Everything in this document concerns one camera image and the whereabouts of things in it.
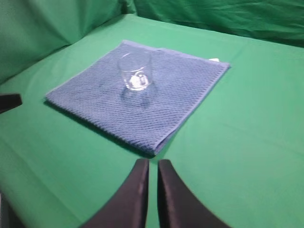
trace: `green table surface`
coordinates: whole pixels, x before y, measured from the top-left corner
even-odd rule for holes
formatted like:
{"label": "green table surface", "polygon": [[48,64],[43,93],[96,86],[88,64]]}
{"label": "green table surface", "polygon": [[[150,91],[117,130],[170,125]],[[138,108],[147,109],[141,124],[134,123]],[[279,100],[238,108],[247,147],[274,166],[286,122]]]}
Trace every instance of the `green table surface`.
{"label": "green table surface", "polygon": [[159,227],[159,159],[170,159],[199,200],[234,228],[304,227],[304,49],[133,15],[0,85],[0,93],[19,92],[24,102],[0,115],[0,189],[24,223],[80,226],[141,157],[44,99],[123,39],[232,66],[151,159],[146,227]]}

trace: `black object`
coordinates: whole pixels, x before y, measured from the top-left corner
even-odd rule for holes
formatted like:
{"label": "black object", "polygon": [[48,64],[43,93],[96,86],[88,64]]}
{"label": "black object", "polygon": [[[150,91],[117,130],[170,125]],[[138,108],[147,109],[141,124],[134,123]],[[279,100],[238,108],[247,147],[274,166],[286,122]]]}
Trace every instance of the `black object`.
{"label": "black object", "polygon": [[1,94],[0,95],[0,113],[22,105],[20,94]]}
{"label": "black object", "polygon": [[25,228],[3,194],[0,192],[0,228]]}
{"label": "black object", "polygon": [[169,160],[158,163],[157,200],[161,228],[229,228],[191,193]]}
{"label": "black object", "polygon": [[122,186],[82,228],[144,228],[148,185],[149,160],[138,159]]}

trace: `clear glass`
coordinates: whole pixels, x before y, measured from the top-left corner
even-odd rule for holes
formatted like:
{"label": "clear glass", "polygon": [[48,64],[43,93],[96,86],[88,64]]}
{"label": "clear glass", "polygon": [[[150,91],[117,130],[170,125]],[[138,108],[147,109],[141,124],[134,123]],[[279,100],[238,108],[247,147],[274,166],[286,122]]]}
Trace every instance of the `clear glass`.
{"label": "clear glass", "polygon": [[125,86],[130,90],[144,90],[152,83],[151,56],[148,52],[130,52],[119,59]]}

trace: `folded towel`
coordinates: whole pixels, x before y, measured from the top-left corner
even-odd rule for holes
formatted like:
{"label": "folded towel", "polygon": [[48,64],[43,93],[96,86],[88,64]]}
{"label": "folded towel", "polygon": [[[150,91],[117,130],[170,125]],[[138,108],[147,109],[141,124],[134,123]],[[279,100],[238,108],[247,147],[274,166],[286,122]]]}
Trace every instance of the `folded towel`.
{"label": "folded towel", "polygon": [[[153,83],[128,90],[117,61],[150,52]],[[164,48],[123,41],[88,69],[55,88],[47,100],[149,155],[157,154],[229,68]]]}

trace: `green cloth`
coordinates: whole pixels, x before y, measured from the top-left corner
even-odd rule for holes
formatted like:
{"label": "green cloth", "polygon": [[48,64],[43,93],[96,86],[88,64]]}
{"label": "green cloth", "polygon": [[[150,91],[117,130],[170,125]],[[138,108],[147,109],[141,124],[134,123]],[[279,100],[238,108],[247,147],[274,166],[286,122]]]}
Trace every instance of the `green cloth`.
{"label": "green cloth", "polygon": [[304,47],[302,0],[134,0],[138,16]]}
{"label": "green cloth", "polygon": [[133,11],[131,0],[1,0],[0,84],[107,20]]}
{"label": "green cloth", "polygon": [[157,161],[170,159],[233,228],[304,226],[304,49],[133,15],[0,85],[24,104],[0,114],[0,189],[31,228],[76,228],[114,194],[140,156],[45,94],[123,39],[219,58],[231,69],[168,146],[151,159],[147,228],[157,228]]}

